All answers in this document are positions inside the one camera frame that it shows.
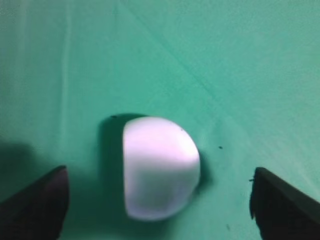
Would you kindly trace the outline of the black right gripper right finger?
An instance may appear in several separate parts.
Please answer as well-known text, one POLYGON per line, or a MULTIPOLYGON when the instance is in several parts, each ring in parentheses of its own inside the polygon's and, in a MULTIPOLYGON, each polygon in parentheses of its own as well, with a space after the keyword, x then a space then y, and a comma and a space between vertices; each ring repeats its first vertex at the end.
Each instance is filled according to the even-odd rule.
POLYGON ((254 171, 249 214, 263 240, 318 240, 320 203, 270 170, 254 171))

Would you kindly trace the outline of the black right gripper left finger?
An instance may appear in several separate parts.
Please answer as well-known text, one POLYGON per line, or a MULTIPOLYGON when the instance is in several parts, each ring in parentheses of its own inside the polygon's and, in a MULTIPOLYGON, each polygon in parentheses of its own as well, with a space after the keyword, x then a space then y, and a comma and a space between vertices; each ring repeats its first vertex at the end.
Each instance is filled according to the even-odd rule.
POLYGON ((69 203, 68 169, 60 165, 0 203, 0 238, 58 240, 69 203))

